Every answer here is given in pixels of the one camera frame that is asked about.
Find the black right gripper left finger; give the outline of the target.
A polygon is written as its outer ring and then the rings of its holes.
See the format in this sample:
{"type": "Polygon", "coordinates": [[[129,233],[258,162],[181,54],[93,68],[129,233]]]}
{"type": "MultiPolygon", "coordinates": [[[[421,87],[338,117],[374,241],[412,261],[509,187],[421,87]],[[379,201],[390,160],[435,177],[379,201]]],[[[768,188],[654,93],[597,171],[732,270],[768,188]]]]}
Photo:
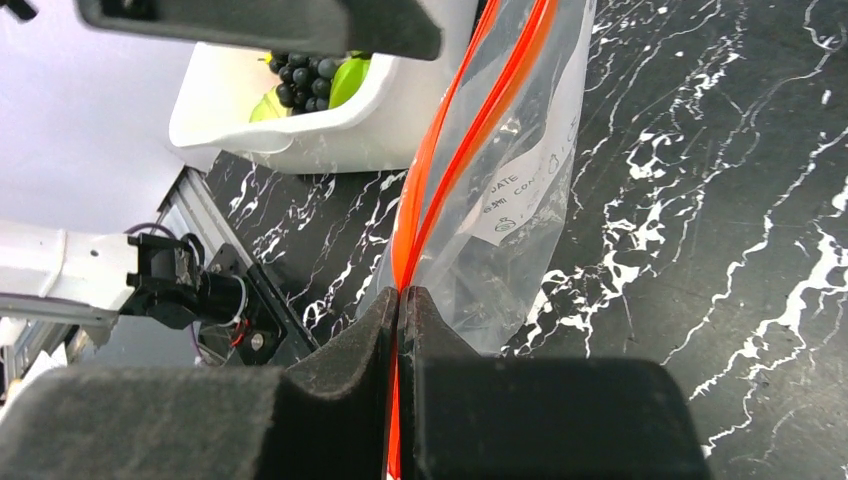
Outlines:
{"type": "Polygon", "coordinates": [[[399,295],[292,367],[50,370],[1,421],[5,479],[382,479],[399,295]]]}

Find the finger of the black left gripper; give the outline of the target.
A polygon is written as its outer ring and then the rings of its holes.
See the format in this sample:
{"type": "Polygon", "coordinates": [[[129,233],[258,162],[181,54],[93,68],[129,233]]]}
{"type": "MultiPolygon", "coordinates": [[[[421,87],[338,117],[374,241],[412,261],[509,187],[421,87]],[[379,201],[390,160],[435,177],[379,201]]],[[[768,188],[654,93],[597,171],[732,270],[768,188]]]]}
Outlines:
{"type": "Polygon", "coordinates": [[[434,60],[443,33],[419,1],[80,1],[82,19],[110,31],[285,51],[348,51],[434,60]]]}

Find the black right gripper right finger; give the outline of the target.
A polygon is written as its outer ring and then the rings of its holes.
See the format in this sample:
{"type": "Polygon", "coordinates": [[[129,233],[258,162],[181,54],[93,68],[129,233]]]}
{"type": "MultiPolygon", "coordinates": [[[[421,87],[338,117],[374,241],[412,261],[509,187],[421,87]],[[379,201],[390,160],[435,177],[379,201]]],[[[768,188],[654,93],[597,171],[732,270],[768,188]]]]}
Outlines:
{"type": "Polygon", "coordinates": [[[405,479],[707,479],[672,376],[632,358],[477,353],[422,287],[398,325],[405,479]]]}

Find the clear zip bag orange zipper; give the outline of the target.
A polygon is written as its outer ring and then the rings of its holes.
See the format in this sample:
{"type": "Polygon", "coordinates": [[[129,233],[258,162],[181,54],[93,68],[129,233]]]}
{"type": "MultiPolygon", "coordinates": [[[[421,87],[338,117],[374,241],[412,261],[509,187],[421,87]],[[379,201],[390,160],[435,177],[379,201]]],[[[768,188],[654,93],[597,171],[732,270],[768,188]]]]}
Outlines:
{"type": "Polygon", "coordinates": [[[525,323],[564,228],[596,5],[492,1],[414,155],[358,302],[425,288],[476,352],[525,323]]]}

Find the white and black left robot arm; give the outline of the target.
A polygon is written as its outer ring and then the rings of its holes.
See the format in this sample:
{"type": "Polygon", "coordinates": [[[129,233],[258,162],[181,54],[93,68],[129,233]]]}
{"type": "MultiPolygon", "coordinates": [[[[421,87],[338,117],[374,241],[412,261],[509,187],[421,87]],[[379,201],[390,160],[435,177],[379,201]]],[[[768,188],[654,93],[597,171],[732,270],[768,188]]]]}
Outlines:
{"type": "Polygon", "coordinates": [[[193,41],[170,143],[209,148],[146,223],[1,224],[7,361],[71,326],[154,321],[204,366],[291,365],[352,323],[474,1],[82,1],[90,23],[193,41]]]}

